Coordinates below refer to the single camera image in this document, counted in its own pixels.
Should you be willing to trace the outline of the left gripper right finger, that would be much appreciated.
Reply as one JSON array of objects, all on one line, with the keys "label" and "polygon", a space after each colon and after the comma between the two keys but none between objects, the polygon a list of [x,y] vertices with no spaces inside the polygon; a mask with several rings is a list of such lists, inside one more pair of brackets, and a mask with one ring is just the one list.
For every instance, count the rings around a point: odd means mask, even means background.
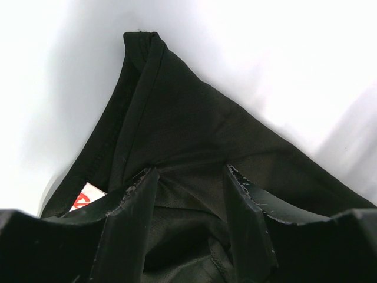
[{"label": "left gripper right finger", "polygon": [[223,192],[237,282],[376,281],[375,209],[308,212],[231,165]]}]

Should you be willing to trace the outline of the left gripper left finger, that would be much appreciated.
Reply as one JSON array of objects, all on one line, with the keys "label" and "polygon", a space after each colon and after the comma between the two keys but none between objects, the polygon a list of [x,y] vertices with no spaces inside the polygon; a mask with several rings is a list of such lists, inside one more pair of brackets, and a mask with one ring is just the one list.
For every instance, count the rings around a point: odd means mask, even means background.
[{"label": "left gripper left finger", "polygon": [[140,282],[158,172],[61,217],[1,211],[2,282]]}]

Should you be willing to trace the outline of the black t shirt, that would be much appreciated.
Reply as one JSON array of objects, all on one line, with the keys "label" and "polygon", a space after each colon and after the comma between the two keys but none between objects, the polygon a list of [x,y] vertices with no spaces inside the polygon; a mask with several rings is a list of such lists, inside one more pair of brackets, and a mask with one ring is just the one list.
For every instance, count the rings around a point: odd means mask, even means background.
[{"label": "black t shirt", "polygon": [[140,282],[237,282],[223,192],[226,165],[308,212],[331,217],[376,210],[202,82],[157,33],[127,32],[124,43],[115,90],[43,218],[67,214],[86,183],[109,194],[155,168],[159,178]]}]

